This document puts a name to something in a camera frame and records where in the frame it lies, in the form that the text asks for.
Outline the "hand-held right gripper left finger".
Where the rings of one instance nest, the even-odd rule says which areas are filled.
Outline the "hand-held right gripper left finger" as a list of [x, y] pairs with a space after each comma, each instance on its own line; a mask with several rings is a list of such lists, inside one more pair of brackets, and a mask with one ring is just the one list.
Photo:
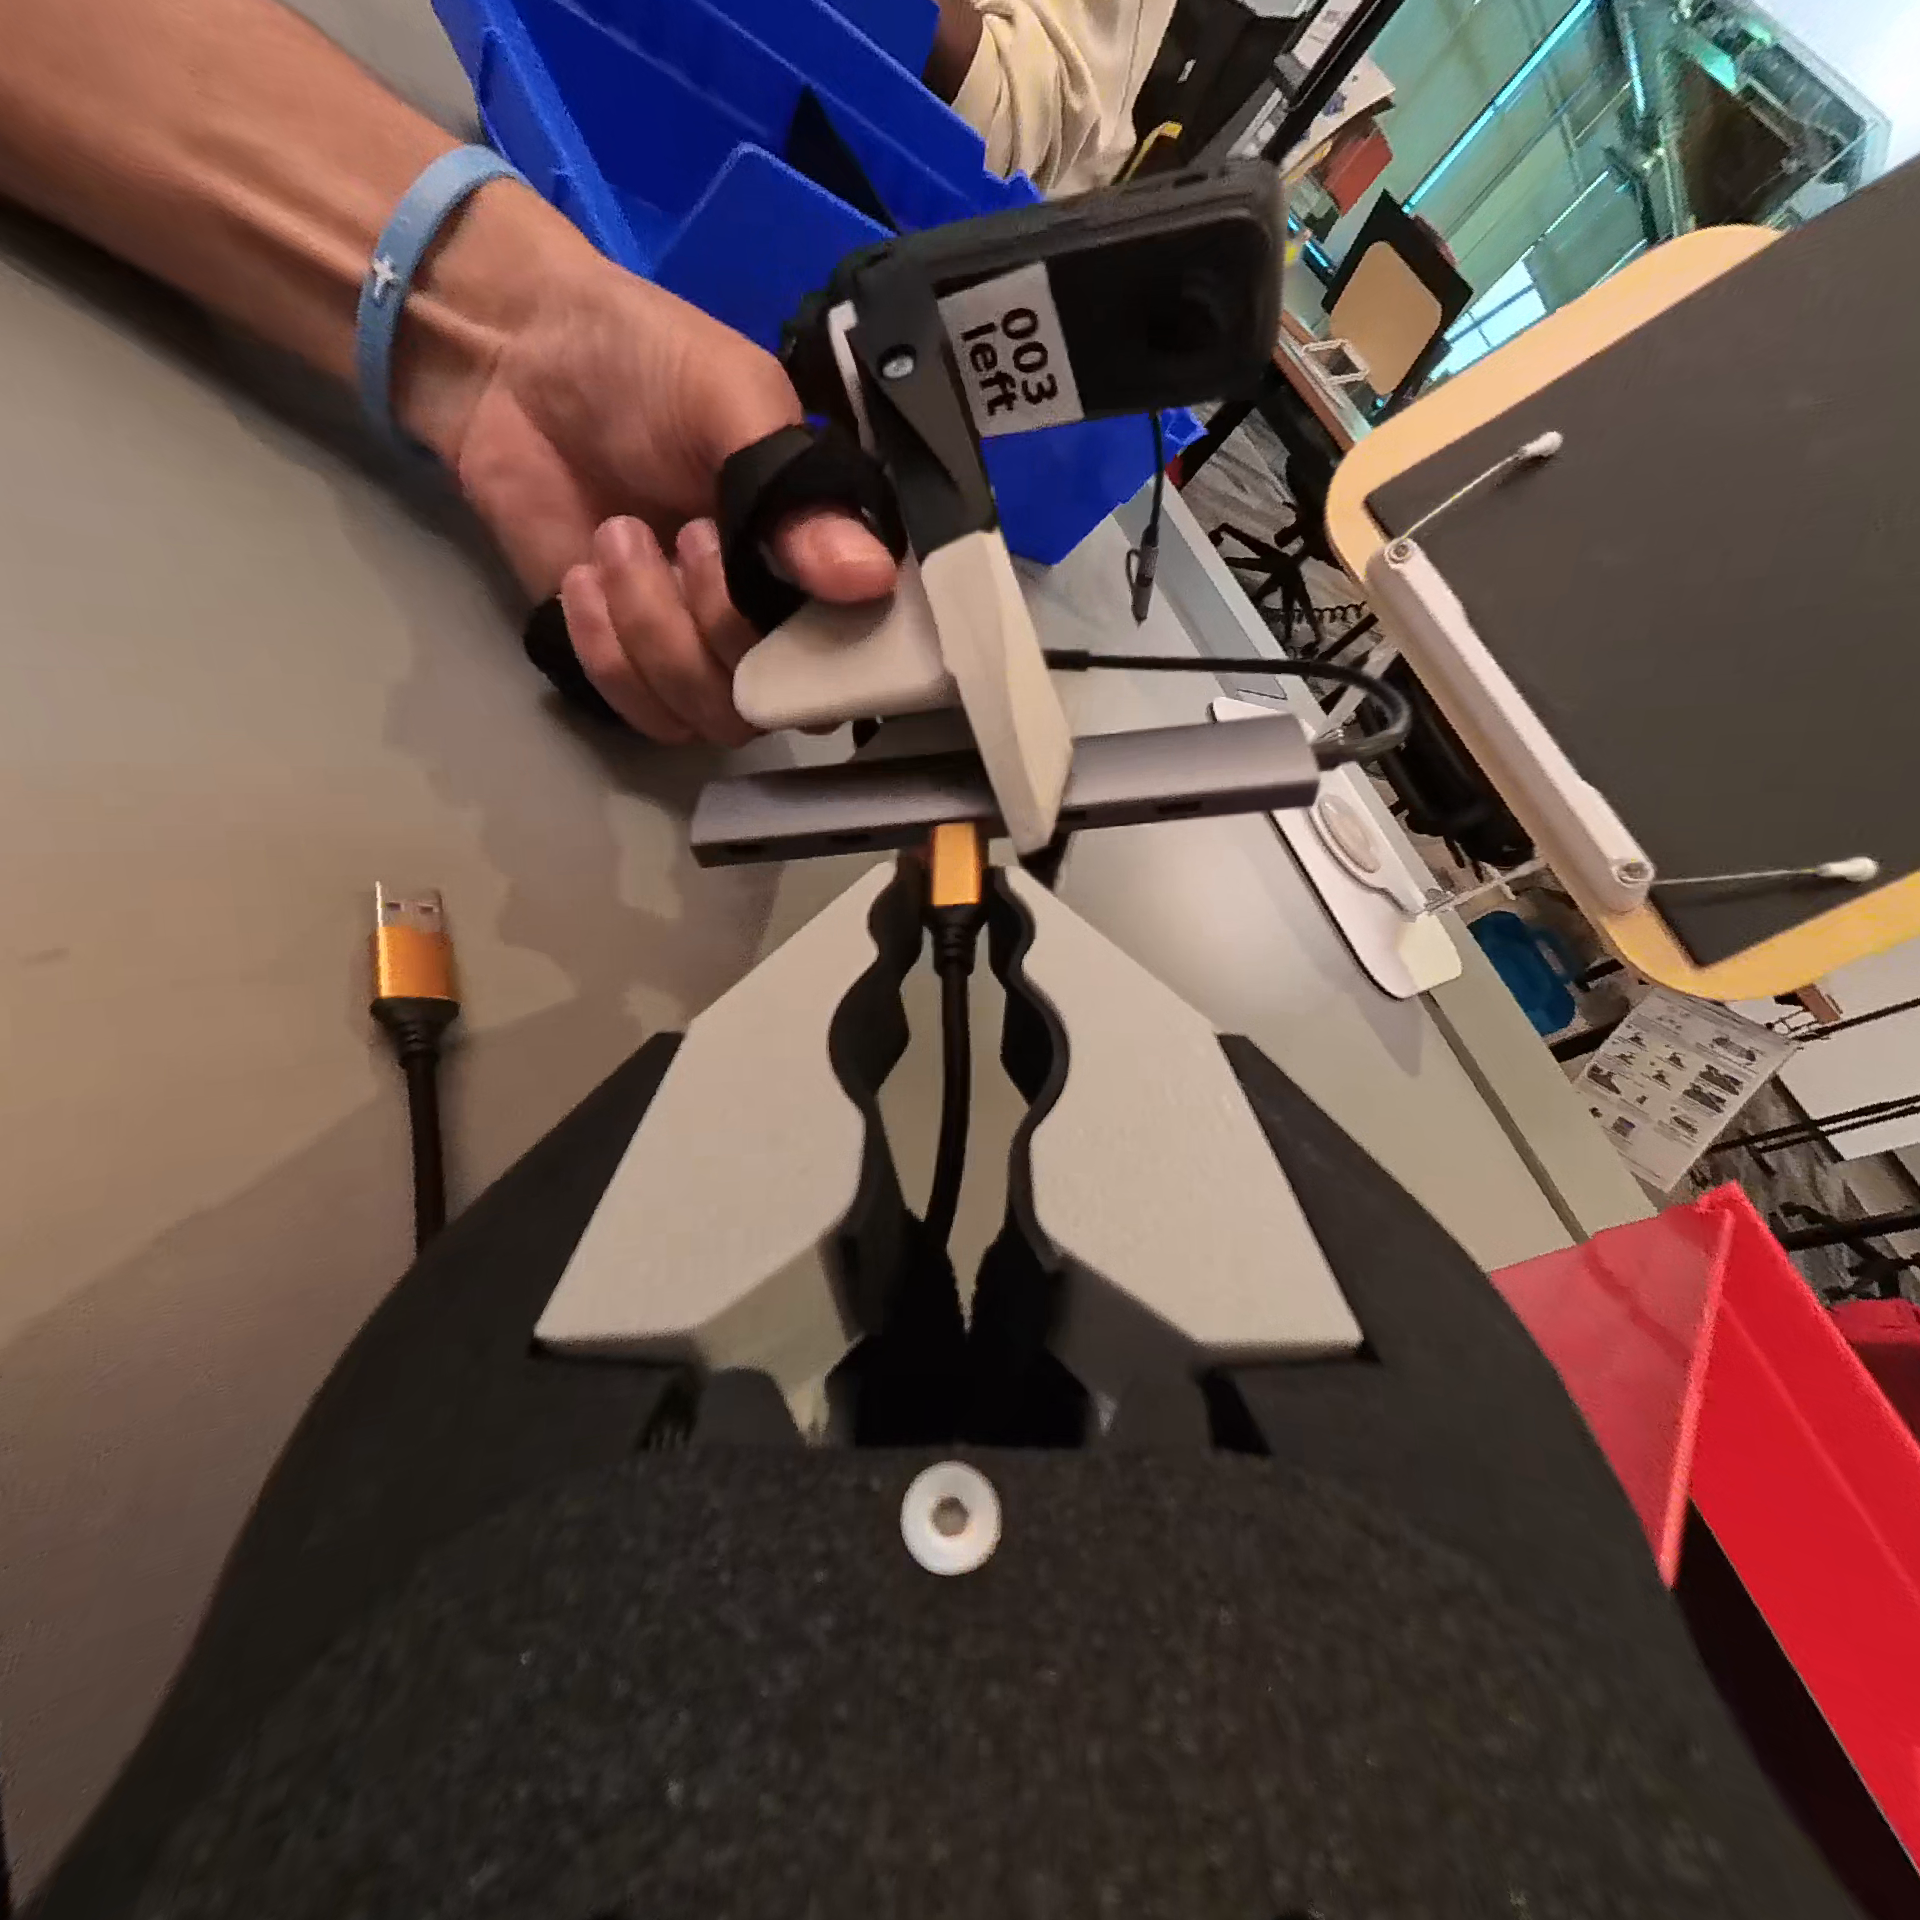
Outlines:
[[907, 1043], [925, 865], [880, 861], [691, 1018], [534, 1322], [541, 1357], [933, 1401], [961, 1356], [947, 1249], [880, 1092]]

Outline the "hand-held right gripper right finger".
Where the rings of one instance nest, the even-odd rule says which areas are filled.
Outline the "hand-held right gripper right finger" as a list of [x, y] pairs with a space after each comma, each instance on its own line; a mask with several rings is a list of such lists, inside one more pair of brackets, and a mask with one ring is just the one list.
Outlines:
[[1216, 1024], [1022, 869], [992, 876], [988, 959], [1019, 1117], [971, 1290], [971, 1436], [1085, 1438], [1234, 1369], [1362, 1356]]

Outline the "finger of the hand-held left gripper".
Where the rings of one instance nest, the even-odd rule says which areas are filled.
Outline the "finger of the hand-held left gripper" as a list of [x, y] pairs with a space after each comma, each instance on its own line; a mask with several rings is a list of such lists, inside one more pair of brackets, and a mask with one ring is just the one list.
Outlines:
[[857, 603], [807, 600], [738, 660], [732, 704], [762, 733], [958, 707], [919, 578]]
[[949, 540], [919, 559], [919, 581], [1004, 836], [1038, 853], [1060, 821], [1073, 733], [1005, 541]]

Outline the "grey USB hub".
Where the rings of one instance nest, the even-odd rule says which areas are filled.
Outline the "grey USB hub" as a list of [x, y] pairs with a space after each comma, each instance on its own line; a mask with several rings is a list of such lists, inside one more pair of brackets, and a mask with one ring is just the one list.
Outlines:
[[[1200, 721], [1102, 732], [1069, 746], [1061, 797], [1038, 827], [1046, 851], [1084, 831], [1234, 818], [1308, 807], [1322, 779], [1398, 751], [1413, 726], [1403, 689], [1336, 660], [1202, 657], [1046, 650], [1069, 673], [1224, 673], [1326, 684], [1375, 707], [1359, 733], [1310, 735], [1290, 711], [1266, 709], [1231, 732]], [[1014, 803], [994, 794], [974, 748], [860, 751], [844, 762], [709, 779], [688, 818], [688, 846], [704, 867], [903, 851], [933, 827], [968, 825], [1014, 841]]]

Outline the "blue storage bin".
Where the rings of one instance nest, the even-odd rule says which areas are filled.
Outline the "blue storage bin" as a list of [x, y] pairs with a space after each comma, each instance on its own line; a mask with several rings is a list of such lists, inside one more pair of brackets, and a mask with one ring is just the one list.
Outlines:
[[1044, 196], [921, 77], [940, 3], [435, 2], [480, 130], [617, 265], [774, 350], [871, 236]]

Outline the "red storage bin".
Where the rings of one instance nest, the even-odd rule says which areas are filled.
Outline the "red storage bin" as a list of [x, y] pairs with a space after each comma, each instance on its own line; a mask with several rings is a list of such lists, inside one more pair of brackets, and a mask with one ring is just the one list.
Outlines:
[[1915, 1390], [1736, 1186], [1493, 1269], [1642, 1523], [1788, 1810], [1870, 1915], [1915, 1915]]

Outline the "person's left forearm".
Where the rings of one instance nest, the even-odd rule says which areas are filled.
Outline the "person's left forearm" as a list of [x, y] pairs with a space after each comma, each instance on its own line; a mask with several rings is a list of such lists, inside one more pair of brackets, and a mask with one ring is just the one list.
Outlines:
[[341, 379], [373, 243], [451, 148], [282, 3], [1, 5], [4, 201]]

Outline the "grey desk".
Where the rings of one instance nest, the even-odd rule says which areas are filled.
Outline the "grey desk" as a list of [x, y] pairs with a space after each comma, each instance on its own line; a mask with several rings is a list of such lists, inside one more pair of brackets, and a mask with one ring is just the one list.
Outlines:
[[540, 692], [298, 368], [4, 209], [4, 1816], [29, 1908], [413, 1259], [372, 894], [439, 889], [454, 1204], [864, 860], [706, 871], [702, 756]]

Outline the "person's left hand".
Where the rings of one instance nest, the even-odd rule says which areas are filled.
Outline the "person's left hand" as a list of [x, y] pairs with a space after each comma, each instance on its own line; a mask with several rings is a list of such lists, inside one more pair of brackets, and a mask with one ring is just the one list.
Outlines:
[[669, 746], [739, 748], [717, 476], [795, 425], [771, 354], [596, 251], [514, 180], [426, 251], [395, 328], [392, 412], [451, 476], [525, 593], [558, 600], [588, 684]]

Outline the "wooden board with black panel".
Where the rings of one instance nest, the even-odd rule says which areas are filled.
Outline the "wooden board with black panel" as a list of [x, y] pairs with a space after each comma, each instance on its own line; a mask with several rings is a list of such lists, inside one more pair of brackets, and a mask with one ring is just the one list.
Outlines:
[[1447, 329], [1473, 300], [1436, 227], [1379, 192], [1328, 285], [1326, 329], [1392, 409], [1433, 371]]
[[[1326, 499], [1362, 567], [1534, 434], [1562, 453], [1420, 535], [1660, 876], [1917, 865], [1917, 166], [1809, 224], [1629, 262], [1359, 438]], [[1859, 904], [1660, 886], [1712, 965]]]

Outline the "blue plastic container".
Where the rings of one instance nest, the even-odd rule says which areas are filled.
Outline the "blue plastic container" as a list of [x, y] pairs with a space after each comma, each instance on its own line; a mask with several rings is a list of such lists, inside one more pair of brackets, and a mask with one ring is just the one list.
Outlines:
[[1579, 961], [1549, 926], [1502, 907], [1472, 917], [1465, 929], [1539, 1038], [1575, 1024]]

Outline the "white tablet stand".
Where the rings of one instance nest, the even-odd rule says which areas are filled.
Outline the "white tablet stand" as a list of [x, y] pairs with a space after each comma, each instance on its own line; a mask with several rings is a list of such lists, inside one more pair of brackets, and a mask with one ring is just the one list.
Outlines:
[[[1566, 448], [1549, 427], [1508, 448], [1443, 494], [1402, 531], [1383, 534], [1359, 567], [1363, 593], [1387, 640], [1428, 686], [1479, 770], [1500, 787], [1547, 869], [1564, 883], [1609, 956], [1658, 985], [1703, 999], [1798, 993], [1847, 965], [1915, 937], [1915, 876], [1886, 880], [1870, 855], [1799, 867], [1715, 876], [1661, 876], [1617, 807], [1584, 776], [1495, 657], [1457, 589], [1422, 545], [1443, 518]], [[1859, 892], [1803, 924], [1701, 965], [1658, 910], [1656, 892], [1825, 883]]]

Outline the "printed paper sheet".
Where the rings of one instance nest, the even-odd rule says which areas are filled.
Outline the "printed paper sheet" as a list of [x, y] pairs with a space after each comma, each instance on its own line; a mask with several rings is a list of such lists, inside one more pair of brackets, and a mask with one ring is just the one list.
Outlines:
[[1626, 1169], [1660, 1193], [1788, 1061], [1795, 1042], [1718, 1001], [1648, 985], [1586, 1056], [1571, 1087]]

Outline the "blue wristband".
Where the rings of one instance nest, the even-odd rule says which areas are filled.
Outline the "blue wristband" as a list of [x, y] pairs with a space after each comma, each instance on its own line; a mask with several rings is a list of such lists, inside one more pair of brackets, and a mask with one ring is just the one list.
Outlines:
[[489, 146], [455, 146], [406, 186], [372, 243], [352, 318], [352, 388], [361, 418], [398, 449], [422, 449], [399, 424], [394, 399], [399, 326], [416, 280], [449, 222], [499, 180], [524, 175]]

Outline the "red stool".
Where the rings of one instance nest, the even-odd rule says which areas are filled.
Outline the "red stool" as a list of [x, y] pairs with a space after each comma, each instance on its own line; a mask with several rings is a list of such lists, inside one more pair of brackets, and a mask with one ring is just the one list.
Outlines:
[[1877, 1382], [1886, 1403], [1915, 1427], [1917, 1304], [1905, 1298], [1851, 1299], [1830, 1307], [1830, 1316], [1862, 1367]]

